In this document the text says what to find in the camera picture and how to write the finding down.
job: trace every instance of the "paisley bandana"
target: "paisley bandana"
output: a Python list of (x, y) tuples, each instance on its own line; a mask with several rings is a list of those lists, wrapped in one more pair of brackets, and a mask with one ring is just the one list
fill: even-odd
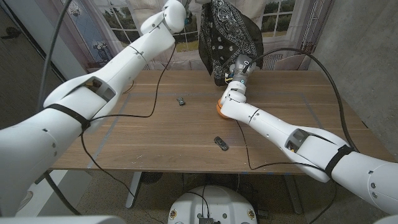
[[(226, 85), (224, 74), (239, 54), (256, 58), (263, 51), (260, 29), (231, 3), (212, 0), (202, 6), (199, 55), (216, 85)], [(262, 60), (257, 66), (262, 67)]]

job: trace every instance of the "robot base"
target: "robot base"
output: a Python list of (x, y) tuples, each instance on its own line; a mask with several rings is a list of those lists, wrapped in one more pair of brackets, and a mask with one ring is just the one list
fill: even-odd
[[(190, 192), (202, 195), (203, 187), (197, 187)], [(185, 193), (177, 199), (170, 209), (168, 224), (257, 223), (253, 206), (242, 195), (231, 189), (217, 185), (205, 186), (203, 197), (208, 203), (209, 217), (204, 201), (202, 217), (202, 198), (198, 195)]]

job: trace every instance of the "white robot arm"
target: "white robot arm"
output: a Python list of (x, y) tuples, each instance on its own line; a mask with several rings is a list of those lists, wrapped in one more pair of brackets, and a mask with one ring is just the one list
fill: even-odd
[[(246, 58), (239, 61), (238, 58), (236, 63), (247, 60), (250, 61)], [(297, 165), (314, 179), (327, 182), (332, 178), (377, 208), (391, 215), (398, 214), (398, 164), (354, 152), (347, 142), (333, 133), (288, 124), (247, 104), (244, 84), (251, 72), (238, 72), (239, 76), (229, 83), (218, 103), (221, 115), (248, 124), (274, 143), (291, 161), (325, 170)], [(242, 77), (245, 77), (244, 82), (240, 81)]]
[[(162, 12), (148, 18), (144, 34), (102, 69), (69, 80), (44, 102), (44, 110), (0, 131), (0, 216), (11, 217), (33, 181), (40, 177), (86, 130), (95, 131), (131, 83), (155, 56), (175, 42), (172, 34), (185, 25), (186, 10), (169, 0)], [(87, 83), (99, 88), (87, 88)]]

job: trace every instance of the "small black object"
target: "small black object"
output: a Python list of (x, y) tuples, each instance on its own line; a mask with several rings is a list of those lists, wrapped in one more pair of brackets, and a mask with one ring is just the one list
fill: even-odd
[(185, 105), (185, 101), (184, 101), (184, 99), (182, 97), (178, 97), (177, 101), (180, 104), (180, 106)]
[(229, 146), (220, 138), (220, 137), (215, 137), (214, 142), (223, 150), (227, 151), (229, 149)]
[(1, 37), (3, 40), (17, 38), (19, 37), (19, 34), (21, 34), (21, 31), (14, 27), (7, 27), (6, 32), (7, 36)]

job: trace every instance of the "table leg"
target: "table leg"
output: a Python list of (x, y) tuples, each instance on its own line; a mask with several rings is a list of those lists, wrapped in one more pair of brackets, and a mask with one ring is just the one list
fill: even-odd
[[(130, 191), (137, 197), (137, 190), (139, 186), (139, 181), (141, 179), (141, 174), (142, 172), (134, 172), (134, 175), (132, 177), (131, 185), (130, 185)], [(132, 208), (135, 202), (135, 198), (128, 192), (127, 195), (127, 200), (126, 200), (126, 208)]]
[(294, 181), (294, 176), (293, 175), (284, 175), (284, 179), (285, 179), (287, 190), (289, 191), (290, 201), (292, 202), (292, 205), (293, 205), (293, 211), (297, 215), (300, 215), (303, 213), (303, 208), (301, 206), (299, 193), (297, 192), (297, 186)]

